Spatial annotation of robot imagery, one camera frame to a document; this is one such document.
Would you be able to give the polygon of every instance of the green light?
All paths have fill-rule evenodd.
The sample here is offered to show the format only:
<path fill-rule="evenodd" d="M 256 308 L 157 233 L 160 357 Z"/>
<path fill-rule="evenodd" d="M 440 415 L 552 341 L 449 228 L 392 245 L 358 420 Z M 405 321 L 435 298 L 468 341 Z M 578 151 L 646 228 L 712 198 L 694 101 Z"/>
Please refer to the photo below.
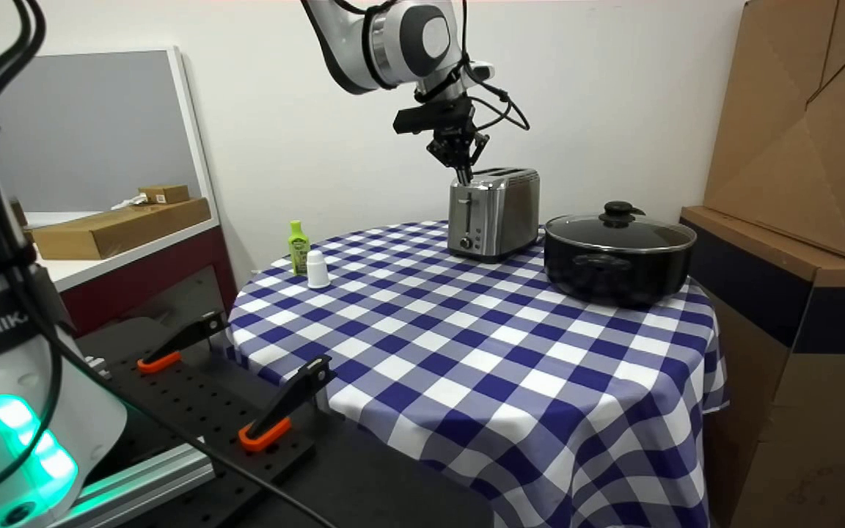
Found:
<path fill-rule="evenodd" d="M 55 480 L 63 480 L 74 475 L 74 461 L 66 458 L 66 451 L 53 451 L 41 461 L 43 473 Z"/>
<path fill-rule="evenodd" d="M 37 411 L 18 392 L 0 392 L 0 446 L 18 458 L 37 433 Z M 47 514 L 75 483 L 75 461 L 63 451 L 59 436 L 41 433 L 31 458 L 22 464 L 27 493 L 22 500 L 34 500 L 34 511 Z"/>
<path fill-rule="evenodd" d="M 34 412 L 27 401 L 14 398 L 14 395 L 0 395 L 0 421 L 5 429 L 27 429 L 31 424 Z"/>
<path fill-rule="evenodd" d="M 18 433 L 18 442 L 19 442 L 19 446 L 30 446 L 31 439 L 34 439 L 34 430 Z M 41 439 L 37 439 L 37 446 L 34 446 L 34 453 L 47 453 L 53 446 L 55 446 L 55 442 L 53 442 L 53 433 L 47 430 L 47 433 L 41 433 Z"/>

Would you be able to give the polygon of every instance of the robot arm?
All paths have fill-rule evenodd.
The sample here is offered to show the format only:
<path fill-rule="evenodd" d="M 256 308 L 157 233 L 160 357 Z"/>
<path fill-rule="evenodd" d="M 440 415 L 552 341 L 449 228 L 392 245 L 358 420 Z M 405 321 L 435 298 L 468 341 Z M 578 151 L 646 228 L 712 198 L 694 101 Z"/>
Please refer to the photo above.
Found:
<path fill-rule="evenodd" d="M 348 93 L 415 81 L 421 106 L 402 107 L 399 135 L 430 128 L 429 151 L 471 179 L 486 135 L 476 126 L 465 96 L 465 53 L 451 0 L 388 0 L 355 9 L 347 0 L 301 0 L 319 38 L 327 72 Z"/>
<path fill-rule="evenodd" d="M 348 93 L 440 85 L 460 62 L 451 0 L 391 0 L 367 11 L 344 0 L 301 0 L 333 81 Z"/>

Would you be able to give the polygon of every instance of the cardboard box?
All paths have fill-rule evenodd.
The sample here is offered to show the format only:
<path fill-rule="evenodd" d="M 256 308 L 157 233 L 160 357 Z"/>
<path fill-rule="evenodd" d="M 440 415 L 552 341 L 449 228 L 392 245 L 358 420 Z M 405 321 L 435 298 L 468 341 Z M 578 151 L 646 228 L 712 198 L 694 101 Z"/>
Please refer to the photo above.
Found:
<path fill-rule="evenodd" d="M 845 254 L 845 0 L 744 5 L 704 203 Z"/>
<path fill-rule="evenodd" d="M 150 244 L 210 216 L 206 198 L 121 209 L 31 228 L 37 251 L 53 261 L 91 261 Z"/>
<path fill-rule="evenodd" d="M 845 524 L 845 257 L 687 209 L 731 408 L 707 420 L 710 506 L 732 528 Z"/>
<path fill-rule="evenodd" d="M 156 204 L 188 203 L 190 198 L 188 185 L 137 188 L 137 194 L 146 194 L 150 203 L 156 203 Z"/>

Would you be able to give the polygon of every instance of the black cable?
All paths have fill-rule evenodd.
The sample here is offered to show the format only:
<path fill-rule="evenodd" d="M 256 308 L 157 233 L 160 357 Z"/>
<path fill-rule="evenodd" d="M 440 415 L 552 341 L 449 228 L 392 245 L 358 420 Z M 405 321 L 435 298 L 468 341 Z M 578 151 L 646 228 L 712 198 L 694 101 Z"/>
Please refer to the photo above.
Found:
<path fill-rule="evenodd" d="M 501 121 L 509 121 L 509 101 L 506 101 L 506 107 L 501 112 L 501 107 L 496 107 L 492 101 L 486 101 L 486 99 L 482 99 L 482 96 L 468 96 L 468 99 L 477 101 L 477 106 L 484 106 L 484 107 L 489 107 L 489 112 L 496 113 L 492 121 L 476 126 L 477 131 L 482 131 L 482 128 L 492 128 L 492 126 L 501 122 Z"/>
<path fill-rule="evenodd" d="M 471 79 L 476 85 L 482 85 L 484 91 L 489 91 L 492 96 L 498 96 L 501 101 L 506 101 L 504 112 L 498 112 L 498 107 L 489 106 L 496 113 L 504 113 L 501 121 L 506 121 L 506 122 L 512 122 L 512 126 L 518 126 L 518 128 L 530 128 L 530 121 L 523 113 L 523 107 L 517 106 L 517 99 L 509 99 L 506 91 L 501 91 L 501 88 L 496 88 L 496 85 L 489 85 L 489 81 L 484 81 L 482 75 L 471 72 L 471 62 L 468 62 L 468 0 L 460 0 L 460 62 L 457 62 L 457 63 L 468 72 L 468 79 Z"/>
<path fill-rule="evenodd" d="M 41 41 L 43 41 L 43 28 L 47 28 L 41 9 L 31 5 L 37 31 L 30 38 L 30 31 L 31 31 L 30 15 L 22 11 L 19 0 L 14 0 L 14 5 L 19 11 L 22 28 L 19 28 L 19 38 L 0 56 L 0 91 L 14 79 L 14 72 L 18 72 L 14 63 L 27 63 L 37 53 Z M 5 209 L 0 203 L 0 261 L 12 257 L 18 251 L 19 251 L 19 245 L 12 236 L 12 222 L 8 222 L 8 213 L 5 213 Z M 30 292 L 31 275 L 30 275 L 30 267 L 18 267 L 18 275 L 14 275 L 14 270 L 8 270 L 2 275 L 8 282 L 8 289 L 18 297 L 18 304 L 31 316 L 31 321 L 37 326 L 43 341 L 49 341 L 47 332 L 53 332 L 53 329 L 47 329 L 47 316 L 30 311 L 31 308 L 31 292 Z M 30 461 L 30 453 L 34 451 L 41 436 L 47 433 L 49 420 L 55 412 L 63 370 L 60 370 L 59 348 L 55 345 L 47 345 L 47 348 L 49 348 L 49 383 L 47 383 L 47 392 L 43 392 L 43 401 L 41 401 L 37 430 L 31 433 L 27 448 L 5 468 L 0 468 L 0 483 L 8 480 Z"/>
<path fill-rule="evenodd" d="M 18 11 L 18 21 L 19 21 L 19 31 L 12 41 L 12 46 L 0 53 L 0 72 L 2 72 L 2 66 L 8 66 L 30 46 L 30 34 L 31 34 L 31 21 L 30 21 L 27 5 L 14 0 L 14 11 Z"/>
<path fill-rule="evenodd" d="M 0 56 L 0 93 L 2 88 L 31 62 L 31 56 L 41 49 L 43 44 L 43 31 L 47 31 L 47 21 L 43 21 L 43 11 L 34 0 L 27 0 L 30 9 L 31 9 L 31 18 L 34 18 L 34 34 L 30 38 L 27 34 L 27 27 L 30 27 L 30 18 L 19 15 L 22 21 L 22 31 L 18 41 L 27 41 L 18 53 L 18 46 L 12 44 L 2 56 Z M 0 257 L 8 257 L 19 251 L 14 233 L 12 233 L 12 219 L 5 213 L 5 204 L 2 204 L 2 197 L 0 197 Z M 41 336 L 47 341 L 47 348 L 49 348 L 49 386 L 47 386 L 47 395 L 43 395 L 43 405 L 41 405 L 41 421 L 37 421 L 37 430 L 34 436 L 30 439 L 30 446 L 0 473 L 0 483 L 5 477 L 12 477 L 22 464 L 27 458 L 34 451 L 37 439 L 43 436 L 53 412 L 55 412 L 55 401 L 59 401 L 59 386 L 60 386 L 60 357 L 66 363 L 74 363 L 81 376 L 88 376 L 93 383 L 100 383 L 103 390 L 113 392 L 74 348 L 66 348 L 66 342 L 55 335 L 55 326 L 53 320 L 47 316 L 47 308 L 41 304 L 37 292 L 31 289 L 31 273 L 30 267 L 18 267 L 18 275 L 14 273 L 5 273 L 5 282 L 8 282 L 8 289 L 18 297 L 19 308 L 30 313 L 30 320 L 37 326 Z M 283 489 L 278 489 L 276 483 L 269 480 L 260 480 L 256 473 L 209 451 L 209 446 L 203 446 L 194 433 L 188 430 L 178 430 L 178 436 L 184 436 L 184 442 L 190 442 L 194 448 L 206 451 L 209 458 L 220 461 L 223 467 L 234 468 L 237 475 L 260 483 L 266 493 L 272 493 L 276 499 L 286 500 L 289 506 L 301 511 L 305 517 L 310 517 L 317 524 L 322 528 L 333 528 L 322 514 L 310 511 L 307 505 L 301 505 L 300 499 L 286 495 Z"/>
<path fill-rule="evenodd" d="M 501 121 L 512 122 L 517 128 L 530 128 L 530 122 L 526 121 L 526 113 L 518 112 L 518 106 L 512 99 L 506 99 L 504 112 L 496 107 L 492 101 L 482 99 L 482 96 L 468 96 L 468 99 L 484 106 L 484 107 L 489 107 L 496 113 L 496 121 L 489 121 L 489 122 L 484 122 L 477 128 L 489 128 L 489 126 L 496 126 Z"/>
<path fill-rule="evenodd" d="M 364 15 L 367 9 L 358 9 L 358 5 L 351 5 L 351 2 L 347 2 L 347 0 L 333 0 L 333 5 L 341 5 L 344 11 L 348 11 L 348 15 Z"/>

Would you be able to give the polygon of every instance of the cardboard tray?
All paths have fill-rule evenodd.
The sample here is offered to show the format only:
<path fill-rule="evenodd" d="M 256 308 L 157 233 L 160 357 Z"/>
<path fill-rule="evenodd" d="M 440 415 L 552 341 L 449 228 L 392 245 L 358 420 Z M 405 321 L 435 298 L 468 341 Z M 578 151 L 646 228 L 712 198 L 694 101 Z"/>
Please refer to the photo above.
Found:
<path fill-rule="evenodd" d="M 100 261 L 210 216 L 206 198 L 121 209 L 71 222 L 31 228 L 49 261 Z"/>

